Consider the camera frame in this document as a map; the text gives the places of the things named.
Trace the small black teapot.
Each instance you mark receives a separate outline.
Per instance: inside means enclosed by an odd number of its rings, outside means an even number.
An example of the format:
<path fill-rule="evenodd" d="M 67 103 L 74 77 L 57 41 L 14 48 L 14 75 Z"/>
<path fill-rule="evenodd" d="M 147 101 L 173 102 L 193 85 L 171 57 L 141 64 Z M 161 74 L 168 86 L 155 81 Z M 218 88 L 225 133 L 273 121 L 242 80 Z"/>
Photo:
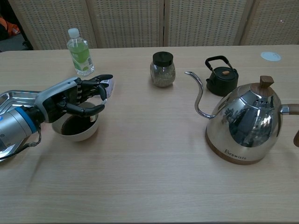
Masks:
<path fill-rule="evenodd" d="M 222 60 L 227 67 L 221 66 L 213 68 L 211 61 Z M 206 87 L 217 96 L 226 96 L 233 91 L 238 84 L 238 72 L 233 68 L 225 56 L 213 56 L 205 60 L 205 65 L 211 70 L 211 75 L 206 79 Z"/>

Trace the steel gooseneck kettle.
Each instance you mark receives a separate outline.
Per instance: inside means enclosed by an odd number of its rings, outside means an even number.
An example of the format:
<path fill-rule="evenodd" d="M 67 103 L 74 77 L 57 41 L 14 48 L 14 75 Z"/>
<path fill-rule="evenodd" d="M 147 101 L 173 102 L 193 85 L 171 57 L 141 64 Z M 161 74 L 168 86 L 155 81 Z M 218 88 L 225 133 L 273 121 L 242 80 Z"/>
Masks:
<path fill-rule="evenodd" d="M 238 86 L 223 97 L 212 114 L 199 108 L 203 95 L 201 79 L 191 71 L 199 86 L 195 111 L 208 119 L 205 138 L 210 148 L 222 159 L 239 165 L 262 160 L 278 140 L 283 115 L 299 115 L 299 104 L 282 104 L 271 88 L 271 76 L 260 76 L 258 83 Z"/>

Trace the purple wrapped pack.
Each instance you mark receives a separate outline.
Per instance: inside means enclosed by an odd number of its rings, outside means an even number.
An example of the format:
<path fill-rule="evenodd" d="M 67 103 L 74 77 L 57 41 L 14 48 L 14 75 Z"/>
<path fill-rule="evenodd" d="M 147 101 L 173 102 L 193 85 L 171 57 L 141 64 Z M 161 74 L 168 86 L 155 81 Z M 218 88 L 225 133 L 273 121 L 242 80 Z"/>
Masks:
<path fill-rule="evenodd" d="M 103 80 L 101 81 L 102 84 L 107 84 L 108 87 L 106 87 L 106 92 L 107 92 L 107 98 L 109 98 L 113 92 L 114 89 L 114 78 L 109 79 L 109 80 Z"/>

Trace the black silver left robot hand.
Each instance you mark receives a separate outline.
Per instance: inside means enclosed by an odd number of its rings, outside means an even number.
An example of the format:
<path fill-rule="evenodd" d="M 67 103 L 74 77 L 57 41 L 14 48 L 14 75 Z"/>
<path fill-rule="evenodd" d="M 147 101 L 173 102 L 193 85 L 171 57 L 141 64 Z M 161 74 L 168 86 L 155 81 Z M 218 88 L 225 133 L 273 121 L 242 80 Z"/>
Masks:
<path fill-rule="evenodd" d="M 35 99 L 35 107 L 43 114 L 45 123 L 53 123 L 68 113 L 78 117 L 94 116 L 105 108 L 107 101 L 106 88 L 113 75 L 98 75 L 89 80 L 71 77 L 48 89 L 39 92 Z M 99 95 L 102 102 L 99 105 L 84 109 L 80 106 L 89 98 Z"/>

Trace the black tripod stand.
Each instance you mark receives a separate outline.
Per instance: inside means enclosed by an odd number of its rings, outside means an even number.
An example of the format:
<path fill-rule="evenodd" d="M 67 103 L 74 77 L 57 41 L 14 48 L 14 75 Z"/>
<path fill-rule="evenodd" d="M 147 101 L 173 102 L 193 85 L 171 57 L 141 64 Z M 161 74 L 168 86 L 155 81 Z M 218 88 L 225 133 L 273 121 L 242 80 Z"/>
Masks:
<path fill-rule="evenodd" d="M 24 39 L 24 42 L 23 42 L 23 46 L 25 47 L 24 50 L 33 50 L 33 47 L 29 41 L 29 39 L 27 38 L 26 34 L 25 34 L 25 31 L 24 29 L 22 28 L 17 16 L 15 16 L 15 19 L 16 19 L 16 22 L 17 22 L 17 26 L 22 34 L 22 37 Z"/>

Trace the white round table cap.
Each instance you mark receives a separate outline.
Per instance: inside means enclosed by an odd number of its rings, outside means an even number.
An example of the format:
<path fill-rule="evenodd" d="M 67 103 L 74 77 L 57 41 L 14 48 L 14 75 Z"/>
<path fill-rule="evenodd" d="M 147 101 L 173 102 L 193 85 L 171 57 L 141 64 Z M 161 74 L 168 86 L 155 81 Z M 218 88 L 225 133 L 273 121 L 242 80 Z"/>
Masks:
<path fill-rule="evenodd" d="M 265 51 L 265 52 L 261 52 L 260 56 L 264 60 L 271 61 L 271 62 L 278 62 L 281 60 L 281 55 L 276 52 Z"/>

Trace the woven folding screen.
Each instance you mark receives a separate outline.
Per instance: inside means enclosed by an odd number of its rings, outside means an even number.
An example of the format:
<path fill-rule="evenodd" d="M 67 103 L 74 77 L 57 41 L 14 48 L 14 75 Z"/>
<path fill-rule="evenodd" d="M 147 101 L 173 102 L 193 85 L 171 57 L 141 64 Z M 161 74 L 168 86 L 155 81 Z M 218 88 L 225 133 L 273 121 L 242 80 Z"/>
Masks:
<path fill-rule="evenodd" d="M 35 50 L 299 44 L 299 0 L 0 0 Z"/>

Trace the orange object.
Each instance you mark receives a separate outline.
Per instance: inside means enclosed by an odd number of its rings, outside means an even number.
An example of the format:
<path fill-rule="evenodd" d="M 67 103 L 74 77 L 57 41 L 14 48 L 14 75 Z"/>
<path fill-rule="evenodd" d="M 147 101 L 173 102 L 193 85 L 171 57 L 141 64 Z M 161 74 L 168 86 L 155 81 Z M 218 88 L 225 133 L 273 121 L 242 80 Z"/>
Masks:
<path fill-rule="evenodd" d="M 16 24 L 10 23 L 0 16 L 0 26 L 2 26 L 9 36 L 18 35 L 21 33 Z"/>

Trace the white bowl with dark liquid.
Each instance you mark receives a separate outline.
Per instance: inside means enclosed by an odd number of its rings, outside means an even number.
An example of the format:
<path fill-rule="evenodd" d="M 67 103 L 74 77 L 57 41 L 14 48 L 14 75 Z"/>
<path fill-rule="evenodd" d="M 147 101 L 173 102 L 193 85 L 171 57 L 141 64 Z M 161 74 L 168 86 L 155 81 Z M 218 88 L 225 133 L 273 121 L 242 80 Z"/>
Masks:
<path fill-rule="evenodd" d="M 99 127 L 99 115 L 96 114 L 96 121 L 91 122 L 90 117 L 78 117 L 65 114 L 52 123 L 52 129 L 62 138 L 69 141 L 79 142 L 90 138 Z"/>

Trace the glass jar black lid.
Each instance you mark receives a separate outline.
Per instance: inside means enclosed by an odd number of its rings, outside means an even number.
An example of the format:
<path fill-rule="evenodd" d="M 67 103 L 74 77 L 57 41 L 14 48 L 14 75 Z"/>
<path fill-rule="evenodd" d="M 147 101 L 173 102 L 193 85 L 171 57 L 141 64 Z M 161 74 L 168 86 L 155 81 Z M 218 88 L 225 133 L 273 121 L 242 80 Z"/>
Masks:
<path fill-rule="evenodd" d="M 156 52 L 152 56 L 150 76 L 156 87 L 164 88 L 172 85 L 176 78 L 173 54 L 166 51 Z"/>

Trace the green label water bottle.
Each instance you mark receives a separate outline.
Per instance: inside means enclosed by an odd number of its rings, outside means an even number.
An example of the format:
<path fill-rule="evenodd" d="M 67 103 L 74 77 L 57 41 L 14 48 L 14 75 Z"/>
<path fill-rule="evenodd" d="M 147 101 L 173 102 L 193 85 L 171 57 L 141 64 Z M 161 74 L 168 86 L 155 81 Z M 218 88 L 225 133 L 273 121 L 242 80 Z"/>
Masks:
<path fill-rule="evenodd" d="M 71 54 L 74 68 L 78 75 L 86 77 L 94 72 L 94 65 L 89 52 L 88 42 L 80 36 L 77 28 L 68 30 L 67 49 Z"/>

